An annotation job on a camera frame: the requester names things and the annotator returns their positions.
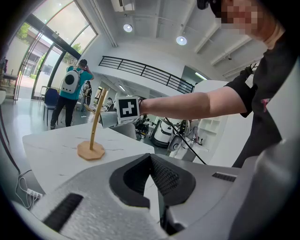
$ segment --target tree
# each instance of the tree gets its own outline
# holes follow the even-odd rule
[[[80,43],[76,43],[73,48],[80,54],[82,54],[83,49],[81,49]]]
[[[16,37],[21,39],[23,42],[28,43],[28,41],[26,41],[26,37],[29,28],[30,28],[29,24],[23,23],[23,25],[18,30]]]
[[[77,43],[73,46],[73,48],[80,54],[82,54],[83,52],[83,49],[81,49],[81,46],[80,46],[80,43]],[[66,55],[64,56],[64,58],[62,59],[62,61],[64,63],[67,63],[67,64],[72,64],[73,61],[74,61],[74,57],[69,54],[69,53],[66,53]]]
[[[44,54],[44,55],[39,59],[39,61],[38,61],[38,63],[37,63],[36,74],[38,74],[38,70],[39,70],[39,68],[41,67],[41,64],[42,64],[42,62],[43,62],[45,56],[46,56],[46,54]]]

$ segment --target white backpack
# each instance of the white backpack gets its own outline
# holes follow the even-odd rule
[[[77,91],[79,87],[80,72],[75,69],[68,71],[62,81],[61,91],[72,94]]]

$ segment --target octagonal wooden base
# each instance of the octagonal wooden base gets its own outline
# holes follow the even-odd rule
[[[84,141],[77,146],[77,154],[87,161],[98,160],[104,154],[105,150],[99,143],[94,142],[93,150],[90,150],[90,142]]]

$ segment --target vent slot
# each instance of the vent slot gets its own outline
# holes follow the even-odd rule
[[[230,175],[222,172],[215,172],[212,176],[229,182],[234,182],[237,177],[235,175]]]
[[[59,232],[77,206],[80,204],[83,197],[78,194],[70,193],[61,203],[49,214],[44,220],[44,224],[53,230]]]

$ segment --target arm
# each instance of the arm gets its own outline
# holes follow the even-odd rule
[[[88,72],[89,74],[91,74],[91,75],[93,76],[90,80],[93,80],[93,79],[94,79],[94,75],[93,75],[93,73],[90,71],[89,66],[86,65],[86,68],[85,68],[85,69],[87,70],[87,72]]]
[[[194,92],[146,99],[140,105],[140,114],[148,113],[175,119],[211,118],[246,111],[242,99],[230,87],[222,87],[207,93]]]

